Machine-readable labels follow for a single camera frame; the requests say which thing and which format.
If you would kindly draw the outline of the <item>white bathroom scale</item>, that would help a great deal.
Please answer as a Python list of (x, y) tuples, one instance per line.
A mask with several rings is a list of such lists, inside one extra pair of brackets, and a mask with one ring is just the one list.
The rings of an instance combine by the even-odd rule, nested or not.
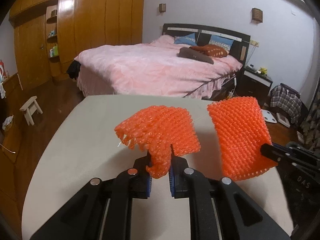
[(264, 117), (265, 122), (273, 123), (276, 124), (277, 120), (276, 118), (272, 115), (272, 113), (268, 110), (261, 109), (261, 113)]

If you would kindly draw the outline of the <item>dark patterned curtain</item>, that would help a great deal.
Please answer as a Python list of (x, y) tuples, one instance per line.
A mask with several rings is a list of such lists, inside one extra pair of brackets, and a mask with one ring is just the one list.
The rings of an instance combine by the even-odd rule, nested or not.
[(313, 97), (310, 111), (301, 124), (303, 131), (304, 146), (310, 151), (319, 151), (320, 145), (320, 87)]

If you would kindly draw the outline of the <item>plaid bag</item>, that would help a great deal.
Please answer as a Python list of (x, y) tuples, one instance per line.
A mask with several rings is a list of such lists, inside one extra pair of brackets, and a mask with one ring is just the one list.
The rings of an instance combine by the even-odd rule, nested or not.
[(296, 93), (291, 92), (291, 87), (277, 85), (271, 90), (270, 107), (279, 107), (292, 119), (300, 116), (302, 102)]

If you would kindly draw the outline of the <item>black white nightstand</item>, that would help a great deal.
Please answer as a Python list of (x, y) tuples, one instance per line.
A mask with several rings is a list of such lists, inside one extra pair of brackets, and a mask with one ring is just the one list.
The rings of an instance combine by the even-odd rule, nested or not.
[(259, 74), (250, 67), (244, 67), (236, 86), (236, 94), (238, 96), (255, 97), (259, 106), (262, 107), (267, 100), (272, 83), (273, 81), (269, 76)]

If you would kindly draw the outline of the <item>grey table cloth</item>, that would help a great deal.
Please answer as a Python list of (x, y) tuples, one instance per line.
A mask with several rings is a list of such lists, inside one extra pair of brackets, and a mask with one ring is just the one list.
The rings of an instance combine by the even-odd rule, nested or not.
[[(191, 114), (201, 150), (186, 156), (190, 167), (219, 180), (220, 149), (207, 100), (141, 95), (88, 96), (67, 116), (44, 151), (31, 179), (22, 215), (22, 236), (29, 239), (90, 179), (115, 178), (144, 155), (121, 144), (114, 128), (149, 106), (185, 108)], [(174, 199), (169, 178), (155, 179), (149, 199), (132, 208), (132, 239), (189, 239), (189, 203)]]

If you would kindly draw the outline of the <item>black bed headboard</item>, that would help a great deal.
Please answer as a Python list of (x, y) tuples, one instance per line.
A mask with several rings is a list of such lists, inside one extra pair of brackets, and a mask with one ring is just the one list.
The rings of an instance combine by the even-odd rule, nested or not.
[(234, 42), (229, 53), (242, 63), (243, 66), (245, 65), (251, 39), (247, 34), (218, 27), (187, 23), (165, 23), (162, 28), (163, 35), (170, 35), (172, 37), (186, 36), (192, 33), (195, 33), (198, 46), (208, 44), (212, 35), (233, 40)]

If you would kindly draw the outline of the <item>red dotted cushion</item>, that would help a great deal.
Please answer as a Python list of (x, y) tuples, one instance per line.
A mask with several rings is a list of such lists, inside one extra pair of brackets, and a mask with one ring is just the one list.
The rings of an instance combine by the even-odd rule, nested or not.
[(190, 49), (209, 57), (222, 58), (228, 55), (228, 51), (214, 44), (207, 44), (205, 46), (191, 46)]

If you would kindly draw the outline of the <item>right blue pillow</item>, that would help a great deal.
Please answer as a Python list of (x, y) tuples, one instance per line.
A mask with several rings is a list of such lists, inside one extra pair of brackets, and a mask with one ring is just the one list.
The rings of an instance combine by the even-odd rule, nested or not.
[(224, 38), (221, 36), (217, 36), (217, 35), (212, 35), (210, 37), (210, 41), (208, 42), (208, 44), (211, 45), (215, 45), (218, 47), (223, 48), (225, 51), (229, 52), (232, 45), (233, 45), (234, 40), (228, 39), (228, 38)]

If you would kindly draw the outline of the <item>blue pillow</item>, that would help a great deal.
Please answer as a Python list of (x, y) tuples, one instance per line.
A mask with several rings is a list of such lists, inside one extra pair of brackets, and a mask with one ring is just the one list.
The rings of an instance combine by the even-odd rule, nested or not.
[(195, 33), (191, 33), (185, 36), (176, 36), (174, 44), (186, 44), (189, 46), (196, 46), (197, 43), (196, 43)]
[(225, 51), (229, 52), (232, 45), (233, 45), (234, 40), (228, 39), (228, 38), (224, 38), (221, 36), (217, 36), (217, 35), (212, 35), (210, 37), (210, 41), (208, 42), (208, 44), (211, 45), (215, 45), (218, 47), (223, 48)]

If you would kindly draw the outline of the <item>small white stool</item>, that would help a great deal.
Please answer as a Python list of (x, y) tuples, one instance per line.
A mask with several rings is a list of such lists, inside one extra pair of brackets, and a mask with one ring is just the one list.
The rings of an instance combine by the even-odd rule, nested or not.
[(37, 103), (37, 96), (30, 97), (20, 108), (20, 111), (23, 112), (28, 126), (35, 124), (32, 117), (35, 112), (43, 114), (41, 107)]

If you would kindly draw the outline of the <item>brown cushion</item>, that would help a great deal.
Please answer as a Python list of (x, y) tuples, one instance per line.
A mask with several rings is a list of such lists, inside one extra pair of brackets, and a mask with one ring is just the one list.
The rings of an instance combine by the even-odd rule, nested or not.
[(178, 57), (214, 64), (214, 61), (211, 57), (187, 47), (180, 49)]

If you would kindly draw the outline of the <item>left blue pillow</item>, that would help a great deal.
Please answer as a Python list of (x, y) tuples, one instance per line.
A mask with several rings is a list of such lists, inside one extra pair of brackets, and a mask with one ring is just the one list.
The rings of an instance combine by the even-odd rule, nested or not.
[(186, 44), (189, 46), (196, 46), (197, 43), (196, 43), (195, 33), (191, 33), (185, 36), (176, 36), (174, 44)]

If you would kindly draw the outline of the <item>wooden side desk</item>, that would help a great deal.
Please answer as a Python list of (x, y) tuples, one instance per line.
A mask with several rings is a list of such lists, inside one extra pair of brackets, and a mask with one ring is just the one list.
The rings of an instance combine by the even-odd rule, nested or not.
[(16, 199), (14, 166), (20, 150), (22, 121), (20, 103), (23, 95), (17, 74), (4, 81), (5, 98), (1, 99), (1, 191)]

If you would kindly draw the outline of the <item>wooden wardrobe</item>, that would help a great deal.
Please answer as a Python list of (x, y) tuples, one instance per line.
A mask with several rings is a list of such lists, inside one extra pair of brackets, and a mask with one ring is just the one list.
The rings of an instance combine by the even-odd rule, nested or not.
[(140, 43), (143, 7), (144, 0), (16, 0), (9, 21), (22, 88), (61, 79), (83, 50)]

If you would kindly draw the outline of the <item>right wall lamp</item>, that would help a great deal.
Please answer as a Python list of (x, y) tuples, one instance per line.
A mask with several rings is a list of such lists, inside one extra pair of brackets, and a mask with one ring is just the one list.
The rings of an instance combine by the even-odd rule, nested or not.
[(263, 11), (258, 8), (252, 8), (252, 21), (254, 23), (263, 23)]

